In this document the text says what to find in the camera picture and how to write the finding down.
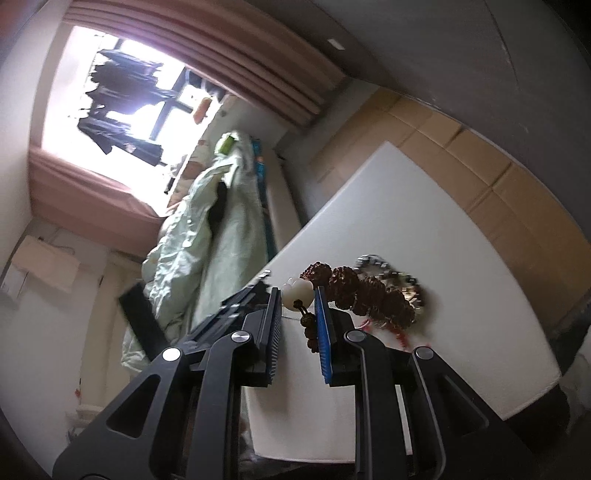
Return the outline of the light green duvet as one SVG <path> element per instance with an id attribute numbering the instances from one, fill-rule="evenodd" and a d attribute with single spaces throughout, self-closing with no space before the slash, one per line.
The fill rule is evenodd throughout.
<path id="1" fill-rule="evenodd" d="M 236 130 L 221 138 L 231 141 L 228 152 L 214 151 L 142 264 L 144 294 L 172 344 L 245 287 L 273 254 L 259 140 Z"/>

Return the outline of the flattened cardboard on floor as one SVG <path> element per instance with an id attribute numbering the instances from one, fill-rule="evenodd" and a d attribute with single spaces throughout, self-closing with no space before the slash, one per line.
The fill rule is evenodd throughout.
<path id="1" fill-rule="evenodd" d="M 457 121 L 380 88 L 311 158 L 335 193 L 383 143 L 421 167 L 481 229 L 518 281 L 543 330 L 563 329 L 590 296 L 590 243 L 524 167 Z"/>

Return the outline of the pink curtain left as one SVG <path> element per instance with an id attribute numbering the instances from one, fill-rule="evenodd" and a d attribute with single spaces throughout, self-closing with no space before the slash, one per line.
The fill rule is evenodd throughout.
<path id="1" fill-rule="evenodd" d="M 76 235 L 144 257 L 163 218 L 123 184 L 31 146 L 28 186 L 32 214 Z"/>

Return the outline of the pink curtain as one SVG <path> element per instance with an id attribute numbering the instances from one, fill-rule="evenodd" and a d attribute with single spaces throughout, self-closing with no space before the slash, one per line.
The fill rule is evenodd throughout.
<path id="1" fill-rule="evenodd" d="M 245 1 L 74 1 L 63 19 L 159 50 L 294 129 L 314 122 L 346 77 Z"/>
<path id="2" fill-rule="evenodd" d="M 123 184 L 31 146 L 28 186 L 32 214 L 76 235 L 144 257 L 163 218 Z"/>

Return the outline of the pink curtain right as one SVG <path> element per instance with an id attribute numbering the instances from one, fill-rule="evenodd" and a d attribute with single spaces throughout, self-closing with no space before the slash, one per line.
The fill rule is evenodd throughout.
<path id="1" fill-rule="evenodd" d="M 63 19 L 159 50 L 294 129 L 314 122 L 346 77 L 245 1 L 74 1 Z"/>

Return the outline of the hanging dark clothes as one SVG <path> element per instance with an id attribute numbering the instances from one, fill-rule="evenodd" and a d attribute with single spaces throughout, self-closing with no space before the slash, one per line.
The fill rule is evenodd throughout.
<path id="1" fill-rule="evenodd" d="M 87 115 L 78 120 L 78 130 L 104 154 L 119 148 L 151 166 L 158 165 L 162 147 L 134 137 L 129 124 L 110 118 L 108 114 L 115 112 L 129 116 L 146 105 L 154 106 L 174 99 L 174 91 L 157 86 L 156 74 L 162 65 L 140 60 L 118 49 L 102 49 L 98 53 L 106 61 L 95 66 L 89 75 L 96 88 L 86 93 L 91 105 Z"/>

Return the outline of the white wall socket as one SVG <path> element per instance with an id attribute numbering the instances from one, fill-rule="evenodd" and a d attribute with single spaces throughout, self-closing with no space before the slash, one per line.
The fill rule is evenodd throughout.
<path id="1" fill-rule="evenodd" d="M 345 51 L 345 47 L 342 46 L 342 44 L 338 41 L 335 40 L 334 38 L 329 38 L 328 42 L 332 45 L 332 47 L 334 47 L 335 49 L 339 50 L 339 51 Z"/>

